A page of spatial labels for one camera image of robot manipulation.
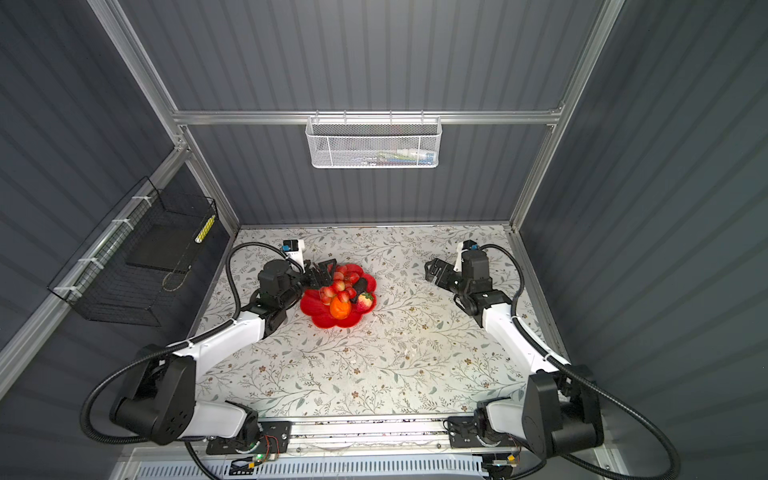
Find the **zip tie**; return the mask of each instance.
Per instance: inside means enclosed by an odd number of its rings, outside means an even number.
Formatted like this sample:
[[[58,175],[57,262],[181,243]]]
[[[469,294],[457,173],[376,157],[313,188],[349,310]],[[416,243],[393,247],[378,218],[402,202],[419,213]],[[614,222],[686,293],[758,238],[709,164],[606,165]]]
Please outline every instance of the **zip tie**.
[[[101,262],[99,262],[98,258],[96,258],[96,257],[81,258],[81,259],[78,260],[78,262],[91,262],[95,266],[97,266],[99,270],[103,270],[104,269],[104,265],[102,265]]]
[[[82,296],[79,287],[76,286],[55,286],[53,290],[64,290],[65,292],[72,292],[77,296]]]
[[[148,204],[150,207],[152,206],[152,200],[150,200],[150,198],[149,198],[149,197],[131,197],[131,198],[132,198],[132,199],[137,199],[137,198],[139,198],[139,199],[142,199],[142,200],[146,200],[146,201],[147,201],[147,204]]]
[[[111,223],[125,223],[126,225],[128,225],[128,228],[130,228],[131,230],[134,229],[134,226],[131,225],[131,221],[129,219],[127,219],[127,218],[121,218],[121,219],[117,219],[117,220],[112,220]]]

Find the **black wire basket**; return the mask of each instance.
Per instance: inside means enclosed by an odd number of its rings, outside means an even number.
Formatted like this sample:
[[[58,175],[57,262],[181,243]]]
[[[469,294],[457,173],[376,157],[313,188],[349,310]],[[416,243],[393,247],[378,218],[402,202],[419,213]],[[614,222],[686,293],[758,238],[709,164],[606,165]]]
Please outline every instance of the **black wire basket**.
[[[177,292],[217,221],[211,198],[152,190],[126,219],[113,220],[92,257],[73,256],[77,275],[63,267],[48,289],[88,320],[161,326],[174,320]]]

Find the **metal mounting plate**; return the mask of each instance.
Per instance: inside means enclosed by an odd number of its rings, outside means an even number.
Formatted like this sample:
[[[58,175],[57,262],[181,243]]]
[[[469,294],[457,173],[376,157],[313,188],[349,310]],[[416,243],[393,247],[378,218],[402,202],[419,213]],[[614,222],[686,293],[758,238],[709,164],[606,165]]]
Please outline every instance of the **metal mounting plate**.
[[[486,447],[509,447],[513,449],[515,442],[503,435],[497,442],[489,443],[477,435],[475,419],[468,416],[448,417],[445,421],[455,429],[449,436],[452,449],[482,449]]]
[[[290,430],[291,422],[259,422],[262,435],[270,435],[277,439],[278,452],[285,453],[288,451],[288,442],[290,442]],[[274,442],[272,442],[272,448],[270,453],[274,453]],[[231,444],[229,439],[216,438],[208,442],[208,446],[205,448],[206,455],[236,455],[237,452]],[[256,450],[249,455],[257,453],[266,453],[266,442],[262,441],[256,446]]]

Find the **red flower-shaped plate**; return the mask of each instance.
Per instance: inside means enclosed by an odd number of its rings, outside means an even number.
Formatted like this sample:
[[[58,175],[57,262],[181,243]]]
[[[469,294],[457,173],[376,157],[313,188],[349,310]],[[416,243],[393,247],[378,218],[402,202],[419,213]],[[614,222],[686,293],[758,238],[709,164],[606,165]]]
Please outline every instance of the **red flower-shaped plate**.
[[[355,265],[354,263],[345,265],[345,267],[349,273],[357,273],[361,278],[364,278],[368,281],[366,292],[373,293],[376,290],[376,280],[369,274],[363,272],[362,267]],[[341,320],[335,319],[331,316],[328,306],[323,305],[323,302],[320,301],[319,290],[307,290],[304,292],[304,296],[302,297],[299,306],[305,315],[312,317],[312,323],[314,323],[315,326],[321,329],[329,329],[333,328],[334,326],[345,329],[357,325],[362,319],[363,315],[370,313],[371,310],[376,308],[376,295],[373,296],[373,304],[371,305],[371,308],[363,312],[358,312],[357,305],[353,304],[352,312],[350,312],[349,316],[347,316],[345,319]]]

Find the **yellow label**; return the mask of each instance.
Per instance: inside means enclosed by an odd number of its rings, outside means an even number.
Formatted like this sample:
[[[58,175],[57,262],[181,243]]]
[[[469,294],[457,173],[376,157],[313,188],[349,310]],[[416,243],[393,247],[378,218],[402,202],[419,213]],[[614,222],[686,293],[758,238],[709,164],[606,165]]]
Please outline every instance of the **yellow label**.
[[[200,230],[200,233],[198,233],[197,237],[194,239],[195,243],[203,243],[203,239],[208,235],[208,232],[210,232],[210,228],[214,225],[214,221],[216,221],[216,215],[211,215],[205,223],[205,227]]]

